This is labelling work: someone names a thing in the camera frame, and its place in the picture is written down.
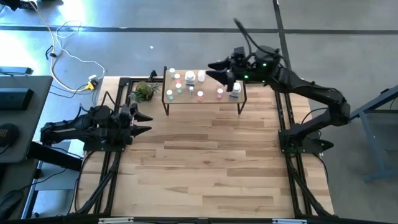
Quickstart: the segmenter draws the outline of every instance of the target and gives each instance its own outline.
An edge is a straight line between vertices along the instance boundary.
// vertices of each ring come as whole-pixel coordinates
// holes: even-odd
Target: wooden table
[[[241,85],[241,92],[239,93],[238,97],[230,97],[229,93],[226,92],[226,86],[219,86],[218,81],[215,79],[209,77],[206,75],[205,81],[204,82],[198,82],[198,72],[199,70],[192,70],[195,75],[195,86],[194,87],[194,92],[193,96],[190,95],[189,92],[189,86],[185,84],[185,73],[188,70],[176,70],[175,74],[180,75],[180,83],[182,84],[182,93],[178,94],[177,89],[175,87],[176,85],[176,79],[173,79],[170,72],[168,70],[165,71],[166,76],[163,79],[163,86],[162,86],[162,102],[164,103],[164,109],[167,115],[169,115],[169,106],[171,104],[196,104],[196,103],[201,103],[201,104],[207,104],[207,103],[216,103],[216,104],[234,104],[238,105],[238,114],[241,114],[243,107],[246,103],[247,100],[247,95],[246,95],[246,86],[243,84],[242,81],[237,81]],[[221,99],[217,98],[217,89],[222,88],[224,90],[223,96]],[[170,100],[169,97],[167,96],[166,92],[167,90],[172,90],[173,91],[173,100]],[[198,91],[202,91],[204,93],[203,95],[203,101],[199,102],[197,93]]]
[[[104,78],[99,102],[105,91],[116,97],[119,78]],[[166,116],[161,93],[140,103],[139,111],[154,118],[141,125],[152,130],[122,154],[112,216],[293,217],[275,94],[269,87],[247,85],[247,95],[240,116],[236,105],[216,104],[174,105]],[[294,94],[291,100],[295,119],[301,121],[310,111],[308,100]],[[105,103],[113,107],[109,99]],[[79,208],[98,185],[103,157],[95,152],[86,163]],[[322,163],[311,154],[302,157],[308,187],[333,213]],[[302,193],[297,194],[304,211]]]

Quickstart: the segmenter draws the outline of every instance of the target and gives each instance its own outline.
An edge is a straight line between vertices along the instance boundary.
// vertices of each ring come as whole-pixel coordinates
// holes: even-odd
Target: small plant
[[[148,84],[144,81],[141,81],[137,84],[136,90],[131,92],[130,99],[137,103],[149,101],[154,96],[154,93],[157,93],[158,89],[159,86],[157,83]]]

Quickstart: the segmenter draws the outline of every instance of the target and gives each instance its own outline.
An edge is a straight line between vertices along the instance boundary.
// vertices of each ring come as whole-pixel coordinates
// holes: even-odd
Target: small bottle
[[[170,76],[172,77],[172,79],[174,79],[175,69],[174,68],[170,68],[169,69],[169,73],[170,73]]]
[[[224,90],[222,88],[217,89],[217,99],[221,99],[223,97]]]
[[[176,80],[179,80],[180,79],[180,74],[174,74],[174,79],[176,79]]]
[[[198,72],[198,81],[199,82],[204,82],[206,78],[206,72],[204,70],[200,70]]]
[[[203,101],[203,92],[202,92],[202,91],[199,91],[199,92],[198,92],[198,101],[199,101],[199,102],[202,102],[202,101]]]
[[[232,89],[232,92],[229,94],[229,96],[239,98],[240,93],[241,93],[241,84],[234,83],[234,88]]]
[[[181,83],[175,84],[175,87],[177,89],[177,93],[181,94],[182,93],[182,85],[181,85]]]
[[[189,87],[189,94],[191,95],[191,97],[193,97],[193,86]]]
[[[167,96],[169,96],[169,100],[173,100],[174,99],[173,90],[167,90],[166,94],[167,94]]]

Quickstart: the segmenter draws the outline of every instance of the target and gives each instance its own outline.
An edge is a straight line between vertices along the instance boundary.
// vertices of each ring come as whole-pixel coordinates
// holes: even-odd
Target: gray concrete floor
[[[246,45],[238,33],[214,30],[235,28],[234,17],[247,28],[262,29],[257,30],[259,32],[278,28],[272,0],[64,0],[39,1],[38,6],[54,27],[79,20],[87,27],[155,31],[102,32],[99,28],[95,32],[83,30],[64,42],[71,53],[104,65],[108,75],[148,75],[153,69],[161,72],[164,65],[178,69],[205,68],[208,62],[224,59],[234,47]],[[279,6],[285,29],[398,30],[398,1],[395,0],[279,0]],[[28,29],[44,26],[35,12],[12,12],[5,7],[0,12],[0,26],[16,29],[2,27],[0,30],[2,65],[31,67],[35,75],[50,75],[50,62],[44,57],[51,45],[50,34]],[[24,27],[31,31],[18,30]],[[170,32],[166,28],[185,29]],[[259,44],[280,46],[278,34],[252,36]],[[341,90],[352,109],[398,83],[396,34],[287,34],[286,41],[293,69],[305,79]],[[100,75],[101,69],[63,54],[58,58],[55,73],[76,88],[85,83],[88,76]],[[79,103],[92,105],[91,95],[77,95],[73,99],[50,95],[39,128],[49,121],[74,117]],[[315,102],[310,104],[312,109],[321,107]],[[325,162],[336,214],[398,222],[398,180],[363,181],[363,175],[374,169],[374,159],[361,123],[353,121],[347,126],[325,128],[323,138],[335,143],[335,147],[325,153]],[[45,197],[56,199],[57,205],[44,203]],[[62,214],[66,212],[65,204],[69,203],[70,192],[44,192],[39,195],[35,212]]]

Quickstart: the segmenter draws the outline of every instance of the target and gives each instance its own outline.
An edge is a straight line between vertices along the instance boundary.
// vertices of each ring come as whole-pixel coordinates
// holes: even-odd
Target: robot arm
[[[132,144],[131,136],[135,137],[151,129],[137,126],[134,121],[151,120],[152,118],[138,111],[135,103],[130,107],[123,105],[118,114],[114,114],[107,106],[96,106],[83,115],[80,115],[79,110],[78,116],[73,120],[46,123],[41,129],[40,140],[46,146],[66,139],[79,139],[103,149],[107,149],[107,146],[119,146],[122,149],[125,145]]]
[[[248,83],[263,83],[281,93],[296,93],[309,99],[324,103],[328,109],[320,116],[303,124],[294,124],[281,136],[282,147],[292,146],[284,152],[292,152],[302,146],[305,137],[329,125],[342,126],[348,123],[350,106],[343,94],[335,88],[316,85],[315,82],[302,80],[297,74],[280,64],[281,56],[278,49],[260,46],[255,53],[248,56],[243,47],[235,48],[232,55],[222,62],[210,63],[214,70],[206,74],[220,83],[227,85],[231,91],[236,80]],[[331,142],[323,141],[323,151],[333,147]]]

